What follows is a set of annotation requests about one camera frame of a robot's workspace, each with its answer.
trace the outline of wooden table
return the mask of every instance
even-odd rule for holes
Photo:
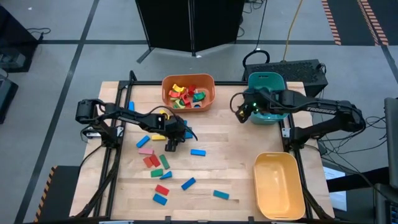
[[[99,98],[114,102],[117,86],[117,82],[103,82]],[[288,88],[304,93],[302,83],[288,83]],[[278,124],[258,126],[250,121],[241,124],[229,110],[231,96],[244,89],[245,86],[216,86],[216,100],[211,110],[180,113],[199,141],[189,139],[179,144],[176,152],[165,152],[165,141],[149,141],[145,145],[153,148],[158,156],[165,154],[169,170],[173,172],[171,179],[150,177],[152,169],[145,166],[142,161],[145,156],[138,154],[136,143],[151,134],[127,124],[112,219],[164,220],[165,216],[171,216],[172,220],[247,221],[253,216],[255,221],[267,220],[256,206],[252,169],[258,154],[283,151],[282,141]],[[131,100],[137,112],[146,113],[163,104],[161,86],[133,86]],[[241,97],[235,101],[238,105]],[[311,114],[295,113],[294,123],[302,128],[311,126]],[[307,144],[317,147],[315,140]],[[90,140],[85,156],[99,145],[99,139]],[[204,149],[207,154],[205,157],[191,156],[190,149]],[[76,215],[98,188],[104,152],[103,149],[93,154],[81,169],[70,215]],[[327,214],[334,217],[319,152],[306,147],[301,149],[301,155],[309,191]],[[197,182],[183,191],[181,185],[191,177]],[[152,200],[157,184],[170,189],[166,206]],[[229,193],[229,200],[213,197],[214,189]],[[108,193],[105,193],[102,215],[107,198]]]

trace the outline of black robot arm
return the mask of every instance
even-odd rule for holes
[[[163,114],[141,114],[114,103],[104,103],[98,99],[80,101],[75,119],[81,124],[89,124],[97,131],[106,147],[117,147],[120,144],[118,130],[109,127],[105,123],[106,119],[118,119],[136,124],[149,133],[158,133],[167,137],[169,140],[165,147],[166,151],[174,152],[177,144],[185,141],[186,127],[183,119],[179,116],[170,116],[169,119],[166,119]]]
[[[310,138],[319,139],[334,131],[357,132],[365,129],[361,110],[349,101],[321,100],[306,97],[292,90],[268,91],[249,88],[243,93],[244,103],[235,112],[236,117],[244,123],[251,113],[284,114],[310,111],[334,115],[335,117],[307,128],[286,130],[289,144],[303,147]]]

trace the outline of gray floor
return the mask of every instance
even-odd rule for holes
[[[264,20],[262,40],[285,40],[299,0],[270,0]],[[50,40],[78,40],[86,24],[93,0],[0,0],[26,28],[50,27],[45,36]],[[244,14],[240,39],[255,40],[262,10]],[[131,0],[99,0],[88,40],[144,40],[136,4]],[[333,40],[320,1],[304,0],[292,40]],[[42,195],[45,180],[54,165],[78,165],[85,143],[80,140],[82,128],[74,120],[76,104],[84,98],[98,96],[101,82],[128,78],[134,70],[139,80],[161,80],[167,75],[209,73],[215,80],[240,80],[241,61],[254,45],[223,45],[199,52],[200,58],[171,50],[155,49],[138,64],[146,45],[85,45],[73,76],[53,139],[39,176],[25,222],[31,222]],[[260,45],[271,55],[271,62],[282,60],[284,45]],[[30,71],[10,74],[19,85],[6,122],[0,126],[1,217],[13,222],[32,175],[49,128],[55,106],[75,54],[76,45],[40,45]],[[398,60],[398,47],[389,47]],[[397,81],[380,47],[342,47],[336,45],[291,45],[286,60],[318,58],[327,65],[329,85],[325,98],[350,100],[362,109],[364,117],[383,116],[385,97],[398,95]],[[248,63],[263,62],[254,56]],[[375,146],[384,130],[367,129],[341,148],[350,151]],[[341,133],[331,134],[338,138]],[[387,165],[386,146],[346,154],[360,171]]]

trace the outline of orange bin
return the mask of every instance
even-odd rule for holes
[[[172,90],[174,84],[177,84],[179,87],[196,85],[198,92],[204,91],[206,97],[201,101],[202,106],[200,108],[173,108],[173,101],[170,100],[169,91]],[[214,102],[215,96],[214,79],[209,74],[169,75],[162,82],[163,102],[165,105],[173,108],[173,111],[176,113],[207,111]]]
[[[265,152],[254,163],[257,206],[271,220],[297,220],[305,213],[299,168],[286,152]]]

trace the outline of yellow cable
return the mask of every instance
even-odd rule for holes
[[[286,53],[287,53],[287,47],[289,46],[289,38],[290,38],[290,32],[292,31],[293,25],[294,25],[294,21],[296,20],[297,14],[299,13],[301,4],[303,3],[303,0],[300,0],[300,3],[297,6],[297,10],[296,10],[296,14],[294,15],[293,21],[290,25],[289,28],[289,33],[287,34],[287,40],[286,40],[286,46],[285,46],[285,53],[284,53],[284,58],[282,59],[283,61],[285,60],[286,57]]]

